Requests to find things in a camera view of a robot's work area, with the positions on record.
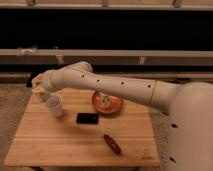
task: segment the floor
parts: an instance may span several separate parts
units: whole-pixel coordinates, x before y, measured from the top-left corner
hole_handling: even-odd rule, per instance
[[[25,84],[0,84],[0,171],[31,171],[27,167],[4,167],[3,161],[13,135],[24,113],[31,91]],[[161,170],[164,171],[168,142],[168,117],[150,109],[156,136]],[[107,171],[109,168],[45,168],[45,171]],[[110,171],[134,171],[136,168],[110,168]],[[159,171],[156,168],[141,168],[140,171]]]

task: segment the plastic cup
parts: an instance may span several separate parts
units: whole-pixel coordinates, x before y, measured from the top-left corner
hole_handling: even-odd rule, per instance
[[[55,116],[61,117],[63,115],[63,104],[61,96],[53,94],[44,102],[45,107]]]

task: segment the table leg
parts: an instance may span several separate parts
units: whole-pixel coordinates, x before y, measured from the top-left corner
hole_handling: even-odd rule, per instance
[[[44,171],[41,167],[30,167],[34,171]]]

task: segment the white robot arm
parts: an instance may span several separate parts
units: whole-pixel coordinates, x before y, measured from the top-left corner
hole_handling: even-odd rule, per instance
[[[41,84],[49,92],[65,87],[96,90],[168,113],[166,171],[213,171],[213,85],[102,76],[92,73],[86,62],[46,71]]]

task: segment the black phone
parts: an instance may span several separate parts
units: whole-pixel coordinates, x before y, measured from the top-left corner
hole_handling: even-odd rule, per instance
[[[97,113],[78,113],[76,122],[82,124],[98,124],[99,115]]]

